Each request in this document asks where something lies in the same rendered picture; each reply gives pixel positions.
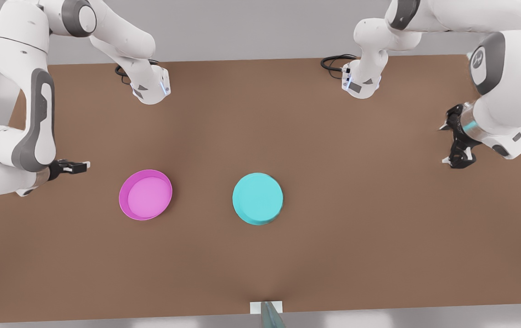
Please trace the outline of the pink plate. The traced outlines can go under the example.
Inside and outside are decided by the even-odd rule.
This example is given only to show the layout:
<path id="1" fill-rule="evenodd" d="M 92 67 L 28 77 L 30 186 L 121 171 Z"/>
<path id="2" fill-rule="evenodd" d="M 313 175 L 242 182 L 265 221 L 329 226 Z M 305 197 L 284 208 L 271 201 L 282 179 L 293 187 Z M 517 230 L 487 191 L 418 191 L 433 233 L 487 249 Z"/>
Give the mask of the pink plate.
<path id="1" fill-rule="evenodd" d="M 169 206 L 173 187 L 164 173 L 146 169 L 132 174 L 121 185 L 119 206 L 133 220 L 150 220 Z"/>

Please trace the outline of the blue plate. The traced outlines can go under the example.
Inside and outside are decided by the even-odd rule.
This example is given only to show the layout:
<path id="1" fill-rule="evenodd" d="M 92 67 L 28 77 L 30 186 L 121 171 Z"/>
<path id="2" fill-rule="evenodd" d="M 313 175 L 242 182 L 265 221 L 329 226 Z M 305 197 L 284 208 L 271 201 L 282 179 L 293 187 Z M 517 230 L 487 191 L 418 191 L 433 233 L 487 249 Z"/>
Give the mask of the blue plate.
<path id="1" fill-rule="evenodd" d="M 235 213 L 252 226 L 273 222 L 283 209 L 283 203 L 281 185 L 268 174 L 247 174 L 233 189 L 232 205 Z"/>

